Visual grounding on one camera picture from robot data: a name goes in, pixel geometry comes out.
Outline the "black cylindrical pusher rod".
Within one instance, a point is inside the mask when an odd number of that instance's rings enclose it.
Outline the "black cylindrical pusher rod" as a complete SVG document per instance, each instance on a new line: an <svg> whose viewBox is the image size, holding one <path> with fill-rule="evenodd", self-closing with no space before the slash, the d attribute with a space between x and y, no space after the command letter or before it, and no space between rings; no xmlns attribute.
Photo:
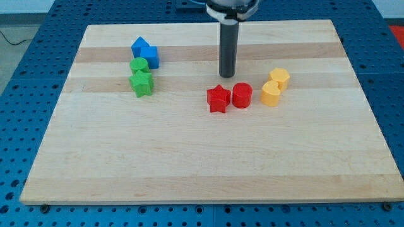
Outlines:
<svg viewBox="0 0 404 227"><path fill-rule="evenodd" d="M220 24L219 75L231 78L235 74L239 24Z"/></svg>

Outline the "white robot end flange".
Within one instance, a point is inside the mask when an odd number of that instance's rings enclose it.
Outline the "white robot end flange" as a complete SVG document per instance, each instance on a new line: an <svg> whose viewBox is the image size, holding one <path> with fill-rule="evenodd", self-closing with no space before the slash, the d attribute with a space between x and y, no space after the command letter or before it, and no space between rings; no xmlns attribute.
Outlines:
<svg viewBox="0 0 404 227"><path fill-rule="evenodd" d="M246 21L259 7L259 0L206 0L206 12L224 25Z"/></svg>

